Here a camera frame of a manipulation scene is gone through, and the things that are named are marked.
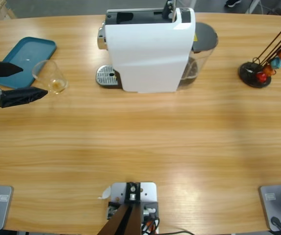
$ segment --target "wooden table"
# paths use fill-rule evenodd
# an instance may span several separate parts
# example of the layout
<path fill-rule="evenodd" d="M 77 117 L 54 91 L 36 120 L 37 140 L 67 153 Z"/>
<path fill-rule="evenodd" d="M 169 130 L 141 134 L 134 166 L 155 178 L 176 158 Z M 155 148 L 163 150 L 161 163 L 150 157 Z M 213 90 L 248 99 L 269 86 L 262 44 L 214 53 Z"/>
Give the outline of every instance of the wooden table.
<path fill-rule="evenodd" d="M 154 181 L 161 232 L 266 230 L 258 187 L 281 184 L 281 70 L 265 89 L 237 68 L 268 45 L 281 17 L 197 14 L 219 44 L 192 88 L 172 94 L 107 90 L 104 16 L 0 22 L 0 60 L 23 37 L 54 40 L 66 93 L 0 108 L 0 185 L 14 188 L 7 229 L 97 234 L 114 182 Z"/>

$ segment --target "clear plastic cup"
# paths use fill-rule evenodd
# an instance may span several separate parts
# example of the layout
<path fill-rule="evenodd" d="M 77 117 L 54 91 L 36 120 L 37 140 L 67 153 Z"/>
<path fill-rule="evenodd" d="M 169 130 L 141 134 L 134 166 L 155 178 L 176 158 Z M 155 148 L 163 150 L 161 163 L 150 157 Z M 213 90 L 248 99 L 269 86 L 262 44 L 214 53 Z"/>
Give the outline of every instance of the clear plastic cup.
<path fill-rule="evenodd" d="M 61 70 L 53 60 L 44 60 L 36 64 L 32 69 L 32 76 L 38 80 L 50 92 L 59 94 L 68 87 Z"/>

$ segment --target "white coffee machine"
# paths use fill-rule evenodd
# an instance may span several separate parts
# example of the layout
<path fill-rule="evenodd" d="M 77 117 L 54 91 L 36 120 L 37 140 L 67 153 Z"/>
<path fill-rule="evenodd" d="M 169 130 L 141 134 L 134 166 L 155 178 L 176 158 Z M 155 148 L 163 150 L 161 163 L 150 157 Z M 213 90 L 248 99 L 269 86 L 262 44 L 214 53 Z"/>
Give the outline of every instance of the white coffee machine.
<path fill-rule="evenodd" d="M 127 92 L 175 92 L 187 70 L 195 31 L 194 10 L 176 7 L 174 0 L 164 8 L 108 10 L 98 47 L 108 50 L 112 65 L 98 69 L 97 83 Z"/>

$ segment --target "coffee machine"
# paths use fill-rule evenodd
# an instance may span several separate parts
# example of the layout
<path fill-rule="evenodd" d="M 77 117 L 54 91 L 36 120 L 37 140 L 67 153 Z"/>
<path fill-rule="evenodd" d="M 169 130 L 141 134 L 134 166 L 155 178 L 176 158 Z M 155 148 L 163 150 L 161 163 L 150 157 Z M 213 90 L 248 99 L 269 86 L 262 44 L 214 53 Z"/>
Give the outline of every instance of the coffee machine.
<path fill-rule="evenodd" d="M 206 31 L 204 39 L 195 35 L 197 29 Z M 98 47 L 109 52 L 112 65 L 101 66 L 96 81 L 127 92 L 175 92 L 195 80 L 217 42 L 210 26 L 196 24 L 192 8 L 176 7 L 175 0 L 164 8 L 108 10 Z"/>

